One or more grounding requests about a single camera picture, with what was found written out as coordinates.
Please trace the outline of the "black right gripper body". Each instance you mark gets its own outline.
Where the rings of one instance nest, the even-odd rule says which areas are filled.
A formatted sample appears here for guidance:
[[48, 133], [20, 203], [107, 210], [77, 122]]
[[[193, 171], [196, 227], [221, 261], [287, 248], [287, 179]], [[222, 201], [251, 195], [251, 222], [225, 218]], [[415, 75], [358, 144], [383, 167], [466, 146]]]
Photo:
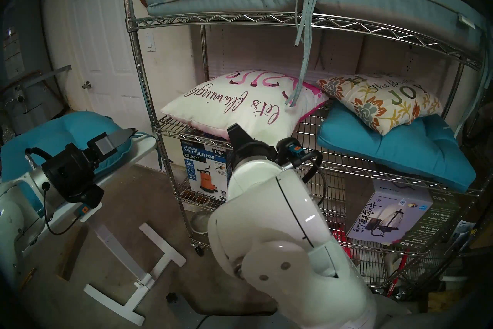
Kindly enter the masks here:
[[273, 161], [278, 155], [277, 150], [273, 146], [270, 146], [262, 141], [250, 141], [241, 145], [232, 146], [232, 171], [235, 171], [235, 169], [245, 159], [251, 159], [253, 157], [259, 156]]

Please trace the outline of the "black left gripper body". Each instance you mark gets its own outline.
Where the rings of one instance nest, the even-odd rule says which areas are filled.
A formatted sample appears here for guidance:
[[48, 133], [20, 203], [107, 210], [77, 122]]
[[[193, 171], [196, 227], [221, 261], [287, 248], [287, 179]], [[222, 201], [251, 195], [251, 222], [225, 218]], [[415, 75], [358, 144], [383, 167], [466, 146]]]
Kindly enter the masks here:
[[117, 148], [107, 133], [89, 140], [87, 146], [81, 150], [70, 143], [55, 156], [40, 150], [45, 160], [41, 168], [47, 178], [41, 184], [44, 200], [53, 189], [68, 203], [83, 203], [92, 209], [100, 204], [104, 191], [94, 182], [94, 170], [117, 153]]

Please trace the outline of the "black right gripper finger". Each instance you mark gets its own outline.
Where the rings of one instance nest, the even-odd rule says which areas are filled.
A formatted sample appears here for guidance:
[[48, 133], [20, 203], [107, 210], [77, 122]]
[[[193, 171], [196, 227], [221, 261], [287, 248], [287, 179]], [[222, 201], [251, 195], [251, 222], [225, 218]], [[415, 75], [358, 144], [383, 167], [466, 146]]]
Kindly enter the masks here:
[[233, 150], [240, 150], [242, 147], [254, 142], [254, 139], [238, 123], [228, 127], [227, 133]]

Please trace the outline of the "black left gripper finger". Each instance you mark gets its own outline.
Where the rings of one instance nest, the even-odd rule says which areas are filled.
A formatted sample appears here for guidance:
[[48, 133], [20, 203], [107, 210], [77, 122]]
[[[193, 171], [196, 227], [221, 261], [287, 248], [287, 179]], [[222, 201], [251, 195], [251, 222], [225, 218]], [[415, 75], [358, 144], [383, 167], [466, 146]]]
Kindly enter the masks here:
[[109, 158], [117, 152], [138, 130], [135, 128], [120, 129], [108, 135], [102, 133], [94, 138], [94, 152], [98, 158]]

